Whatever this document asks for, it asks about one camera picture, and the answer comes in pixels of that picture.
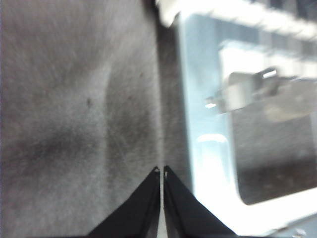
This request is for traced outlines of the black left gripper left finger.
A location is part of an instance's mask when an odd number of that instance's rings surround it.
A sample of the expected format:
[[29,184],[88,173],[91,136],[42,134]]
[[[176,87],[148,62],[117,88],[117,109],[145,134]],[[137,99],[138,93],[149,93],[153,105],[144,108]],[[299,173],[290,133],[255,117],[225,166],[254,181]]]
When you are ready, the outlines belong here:
[[154,167],[130,197],[89,238],[156,238],[160,214],[160,170]]

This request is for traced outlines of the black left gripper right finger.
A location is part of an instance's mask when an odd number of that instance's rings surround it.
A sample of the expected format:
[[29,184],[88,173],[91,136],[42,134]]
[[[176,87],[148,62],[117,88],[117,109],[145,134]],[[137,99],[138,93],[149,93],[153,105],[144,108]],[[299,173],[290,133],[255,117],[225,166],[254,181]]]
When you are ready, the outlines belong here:
[[234,238],[236,234],[203,206],[169,166],[164,167],[164,214],[169,238]]

